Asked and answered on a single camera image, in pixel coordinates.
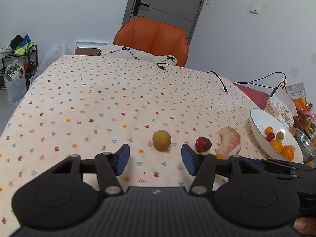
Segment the person's right hand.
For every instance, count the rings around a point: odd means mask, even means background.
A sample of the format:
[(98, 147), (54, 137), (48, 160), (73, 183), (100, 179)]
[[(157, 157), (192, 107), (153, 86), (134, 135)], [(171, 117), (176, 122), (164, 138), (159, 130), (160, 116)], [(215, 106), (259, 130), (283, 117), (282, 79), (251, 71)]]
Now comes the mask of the person's right hand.
[(298, 218), (293, 224), (294, 229), (303, 235), (316, 235), (315, 218)]

